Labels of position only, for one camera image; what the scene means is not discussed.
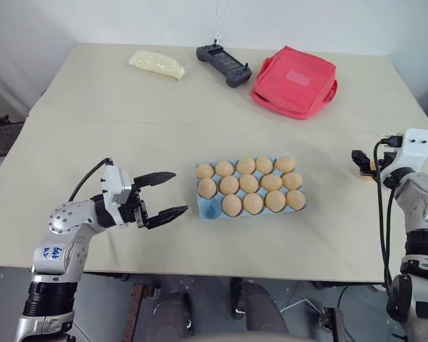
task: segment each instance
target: black cable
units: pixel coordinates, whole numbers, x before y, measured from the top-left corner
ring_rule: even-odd
[[[374,166],[376,167],[376,182],[377,182],[377,201],[379,205],[379,238],[380,238],[380,249],[382,251],[382,260],[384,261],[384,265],[386,264],[386,249],[385,249],[385,241],[384,241],[384,207],[382,204],[382,179],[380,177],[380,166],[379,166],[379,158],[377,157],[377,149],[380,145],[385,144],[385,140],[381,139],[374,146]],[[384,270],[384,282],[391,283],[392,276],[388,270]]]
[[[385,261],[384,261],[384,278],[385,278],[385,288],[387,294],[390,295],[390,288],[392,286],[392,278],[390,276],[389,270],[389,261],[390,261],[390,231],[391,231],[391,220],[392,220],[392,205],[394,198],[394,191],[396,188],[393,188],[390,192],[387,205],[387,228],[385,232]]]
[[[112,165],[113,161],[111,160],[111,158],[105,158],[102,161],[100,161],[97,165],[95,165],[92,170],[90,170],[89,172],[87,172],[87,174],[82,178],[82,180],[79,181],[78,185],[76,185],[73,193],[71,194],[70,198],[68,199],[69,202],[74,200],[74,197],[76,196],[76,194],[78,193],[79,189],[83,186],[83,184],[86,182],[86,180],[93,175],[93,173],[95,171],[97,171],[102,165]]]
[[[337,299],[337,308],[338,308],[338,309],[340,309],[340,305],[341,305],[341,298],[342,298],[342,296],[344,295],[345,291],[347,290],[347,287],[348,287],[348,286],[346,286],[345,288],[343,288],[343,289],[342,289],[341,294],[340,294],[339,298]],[[345,331],[345,333],[350,337],[350,339],[352,340],[352,342],[355,342],[355,339],[352,337],[352,335],[350,335],[350,332],[347,330],[347,328],[346,328],[346,327],[344,327],[344,331]]]

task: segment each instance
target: beige table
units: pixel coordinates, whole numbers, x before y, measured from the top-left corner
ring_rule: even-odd
[[[126,66],[136,46],[78,46],[31,112],[0,169],[0,265],[30,266],[47,215],[98,160],[137,176],[174,171],[148,188],[151,214],[188,204],[152,231],[114,227],[94,237],[87,270],[380,281],[375,184],[358,176],[353,148],[371,153],[386,133],[428,119],[385,57],[323,54],[338,66],[334,103],[300,122],[254,105],[251,83],[230,89],[191,48],[152,48],[188,68],[181,81]],[[234,51],[257,70],[269,51]],[[310,209],[296,214],[198,219],[193,166],[206,160],[291,153]],[[428,172],[428,162],[424,166]],[[96,175],[80,191],[99,192]],[[402,213],[392,224],[392,268],[404,254]]]

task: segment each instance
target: blue egg tray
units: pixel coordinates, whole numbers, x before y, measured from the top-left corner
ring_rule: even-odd
[[[274,162],[276,161],[277,158],[276,157],[268,157],[268,158],[270,158],[270,160],[272,161],[272,164],[274,165]],[[233,176],[237,180],[239,180],[240,177],[242,176],[238,171],[236,171],[236,165],[239,162],[239,160],[238,159],[229,160],[229,162],[231,162],[233,167],[235,168],[235,173],[233,174]],[[208,164],[211,165],[213,167],[213,169],[215,170],[215,166],[217,165],[217,163],[218,162],[209,162]],[[273,168],[271,173],[281,177],[284,172]],[[260,186],[260,180],[264,174],[262,172],[256,170],[256,171],[254,171],[254,173],[252,175],[255,176],[255,178],[257,178],[258,184]],[[259,212],[256,215],[252,215],[247,210],[242,209],[238,216],[235,216],[235,217],[228,216],[228,215],[224,214],[222,211],[222,201],[225,197],[225,195],[219,191],[219,185],[220,185],[220,181],[222,180],[222,177],[217,175],[217,174],[214,174],[212,179],[215,182],[215,184],[217,186],[217,190],[218,190],[213,198],[206,199],[206,198],[201,197],[197,193],[198,211],[199,211],[199,216],[202,219],[235,219],[236,217],[240,217],[240,216],[259,216],[259,215],[265,215],[265,214],[279,214],[280,212],[295,212],[294,209],[288,207],[287,205],[285,205],[284,209],[282,209],[280,212],[272,212],[271,210],[269,210],[267,207],[265,207],[265,197],[266,197],[266,194],[268,193],[268,190],[266,190],[263,187],[259,187],[256,193],[259,194],[263,199],[263,209],[261,212]],[[200,182],[200,180],[198,178],[196,178],[196,182],[197,182],[197,188],[198,188],[198,183]],[[303,186],[301,186],[298,190],[306,195],[306,192],[305,192],[305,189]],[[281,193],[283,193],[284,195],[286,195],[289,192],[289,190],[283,186],[279,189],[279,191],[281,191]],[[243,202],[243,199],[247,195],[247,193],[242,191],[241,189],[239,189],[235,193],[235,195],[241,199],[241,202]],[[301,210],[298,210],[298,212],[301,212],[304,209],[306,209],[306,206],[307,205],[305,205]]]

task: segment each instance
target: brown egg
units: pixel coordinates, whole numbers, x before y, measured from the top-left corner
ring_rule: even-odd
[[[243,200],[244,209],[252,215],[262,211],[263,199],[259,194],[247,194]]]
[[[280,212],[285,206],[285,196],[281,191],[271,191],[265,197],[265,206],[272,212]]]
[[[232,195],[238,191],[239,187],[239,182],[234,176],[227,176],[220,181],[219,189],[224,195]]]
[[[240,178],[240,188],[242,191],[250,194],[258,190],[258,181],[252,175],[242,175]]]
[[[293,210],[301,210],[306,204],[306,196],[301,191],[291,190],[285,195],[285,204]]]
[[[215,173],[221,177],[231,176],[234,173],[233,165],[231,162],[218,162],[215,166]]]
[[[255,161],[255,168],[264,175],[267,175],[272,171],[272,162],[269,158],[260,157]]]
[[[211,178],[214,175],[214,169],[209,164],[199,164],[196,169],[197,178]]]
[[[278,175],[266,175],[262,177],[260,185],[268,191],[279,190],[282,187],[282,180]]]
[[[292,172],[295,166],[295,160],[288,156],[278,158],[274,163],[274,167],[284,173]]]
[[[228,195],[222,201],[222,211],[230,217],[238,216],[241,212],[241,200],[236,195]]]
[[[302,177],[299,173],[291,172],[282,176],[282,185],[289,190],[296,190],[302,184]]]
[[[250,175],[255,171],[255,162],[252,158],[241,159],[236,165],[236,170],[241,175]]]
[[[215,185],[215,182],[211,178],[203,178],[198,183],[198,194],[209,200],[210,198],[213,198],[215,193],[217,192],[217,187]]]

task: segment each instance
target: black remote control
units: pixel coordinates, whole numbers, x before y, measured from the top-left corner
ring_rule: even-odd
[[[223,47],[217,44],[216,41],[212,45],[197,48],[197,58],[202,62],[209,62],[220,71],[227,78],[227,84],[231,88],[243,84],[252,75],[247,63],[245,65],[241,64],[229,53],[225,52]]]

